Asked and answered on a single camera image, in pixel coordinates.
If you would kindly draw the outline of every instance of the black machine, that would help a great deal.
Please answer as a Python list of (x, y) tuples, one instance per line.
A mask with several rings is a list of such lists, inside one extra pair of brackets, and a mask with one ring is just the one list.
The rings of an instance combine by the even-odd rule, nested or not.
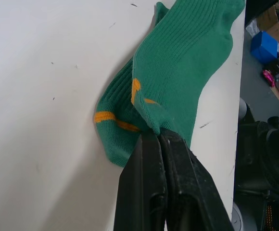
[(120, 175), (114, 231), (233, 231), (216, 186), (185, 141), (140, 135)]

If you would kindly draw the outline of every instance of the sock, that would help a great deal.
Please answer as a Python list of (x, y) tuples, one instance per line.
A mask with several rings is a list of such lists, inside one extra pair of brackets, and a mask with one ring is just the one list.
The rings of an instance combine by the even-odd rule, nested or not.
[(198, 99), (228, 58), (230, 29), (244, 0), (177, 0), (137, 49), (132, 98), (148, 127), (177, 132), (190, 146)]
[[(156, 5), (155, 25), (168, 9)], [(125, 166), (141, 131), (149, 129), (131, 103), (133, 58), (114, 77), (97, 105), (94, 117), (107, 157), (119, 166)]]
[(97, 130), (113, 163), (123, 167), (149, 128), (175, 131), (190, 146), (198, 99), (230, 54), (230, 28), (243, 8), (244, 0), (176, 0), (160, 14), (97, 106)]

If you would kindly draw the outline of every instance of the white table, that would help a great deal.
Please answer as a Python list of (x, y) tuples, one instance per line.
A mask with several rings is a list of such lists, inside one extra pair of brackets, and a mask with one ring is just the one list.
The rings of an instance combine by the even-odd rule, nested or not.
[[(106, 159), (92, 118), (156, 2), (0, 1), (0, 231), (113, 229), (122, 169)], [(243, 25), (244, 12), (230, 57), (203, 89), (191, 144), (229, 216)]]

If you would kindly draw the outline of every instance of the pink object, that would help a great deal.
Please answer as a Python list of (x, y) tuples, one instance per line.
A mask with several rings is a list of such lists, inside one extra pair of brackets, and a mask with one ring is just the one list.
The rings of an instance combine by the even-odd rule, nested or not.
[(275, 80), (274, 80), (273, 75), (267, 70), (263, 70), (263, 75), (266, 78), (266, 80), (268, 81), (269, 85), (271, 87), (274, 87), (275, 86)]

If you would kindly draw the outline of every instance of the floor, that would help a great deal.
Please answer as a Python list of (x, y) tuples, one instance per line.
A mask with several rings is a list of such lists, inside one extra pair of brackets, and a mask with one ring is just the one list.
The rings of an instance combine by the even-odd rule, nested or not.
[(250, 53), (252, 37), (245, 31), (240, 97), (249, 105), (256, 121), (279, 116), (279, 100), (261, 76), (263, 65)]

